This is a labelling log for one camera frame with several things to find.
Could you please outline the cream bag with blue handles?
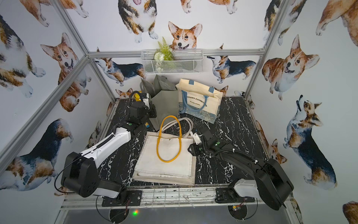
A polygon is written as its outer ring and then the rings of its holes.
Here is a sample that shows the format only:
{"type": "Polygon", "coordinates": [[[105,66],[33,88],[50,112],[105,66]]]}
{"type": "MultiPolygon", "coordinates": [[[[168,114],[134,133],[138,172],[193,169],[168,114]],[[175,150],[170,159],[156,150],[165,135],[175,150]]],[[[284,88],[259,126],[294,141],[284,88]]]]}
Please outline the cream bag with blue handles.
{"type": "Polygon", "coordinates": [[[176,85],[179,93],[179,113],[215,123],[223,93],[199,82],[181,79],[176,85]]]}

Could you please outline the grey-green canvas bag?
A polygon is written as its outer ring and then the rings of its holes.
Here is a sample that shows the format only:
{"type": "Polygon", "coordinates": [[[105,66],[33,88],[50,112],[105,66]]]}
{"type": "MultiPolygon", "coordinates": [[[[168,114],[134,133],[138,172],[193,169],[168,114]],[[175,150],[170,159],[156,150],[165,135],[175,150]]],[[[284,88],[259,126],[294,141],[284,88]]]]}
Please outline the grey-green canvas bag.
{"type": "Polygon", "coordinates": [[[179,117],[179,93],[176,85],[165,76],[156,75],[153,83],[142,80],[140,89],[148,93],[155,106],[155,118],[150,118],[154,130],[158,131],[163,119],[169,115],[179,117]]]}

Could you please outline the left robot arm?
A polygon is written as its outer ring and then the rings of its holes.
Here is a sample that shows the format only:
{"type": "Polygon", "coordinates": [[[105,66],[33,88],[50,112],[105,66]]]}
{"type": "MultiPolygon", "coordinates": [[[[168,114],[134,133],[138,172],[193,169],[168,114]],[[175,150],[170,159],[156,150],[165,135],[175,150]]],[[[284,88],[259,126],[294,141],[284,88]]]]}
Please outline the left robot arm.
{"type": "Polygon", "coordinates": [[[129,114],[114,132],[81,153],[67,156],[59,173],[61,186],[83,198],[97,196],[125,201],[126,187],[102,179],[98,169],[116,150],[136,138],[141,129],[150,127],[150,119],[156,117],[150,94],[134,91],[129,98],[129,114]]]}

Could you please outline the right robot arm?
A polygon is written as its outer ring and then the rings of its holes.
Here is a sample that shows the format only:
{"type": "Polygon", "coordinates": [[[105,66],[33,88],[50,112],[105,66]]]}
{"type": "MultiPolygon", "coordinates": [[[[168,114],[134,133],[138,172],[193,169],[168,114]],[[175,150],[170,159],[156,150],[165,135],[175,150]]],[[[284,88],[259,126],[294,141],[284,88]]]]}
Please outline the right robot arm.
{"type": "Polygon", "coordinates": [[[240,152],[226,140],[215,137],[209,129],[194,134],[194,143],[187,150],[192,156],[206,155],[228,162],[245,171],[252,180],[240,179],[230,184],[239,197],[261,199],[277,211],[292,193],[294,186],[281,165],[274,159],[260,159],[240,152]]]}

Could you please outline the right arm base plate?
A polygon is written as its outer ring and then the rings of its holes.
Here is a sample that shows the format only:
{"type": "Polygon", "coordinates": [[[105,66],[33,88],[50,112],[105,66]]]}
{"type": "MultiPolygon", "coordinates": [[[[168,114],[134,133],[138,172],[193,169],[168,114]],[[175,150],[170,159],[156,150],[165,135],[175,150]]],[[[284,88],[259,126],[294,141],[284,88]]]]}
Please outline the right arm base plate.
{"type": "Polygon", "coordinates": [[[233,189],[216,188],[214,201],[216,203],[254,203],[256,201],[253,197],[241,197],[233,189]]]}

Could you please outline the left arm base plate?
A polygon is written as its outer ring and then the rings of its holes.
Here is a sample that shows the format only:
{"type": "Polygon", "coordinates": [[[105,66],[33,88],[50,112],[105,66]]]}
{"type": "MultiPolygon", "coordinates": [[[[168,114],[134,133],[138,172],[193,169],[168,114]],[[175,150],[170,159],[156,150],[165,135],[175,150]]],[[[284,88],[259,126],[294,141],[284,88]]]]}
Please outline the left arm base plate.
{"type": "Polygon", "coordinates": [[[117,198],[104,197],[102,207],[126,207],[126,206],[139,206],[142,199],[141,190],[127,190],[121,192],[117,198]]]}

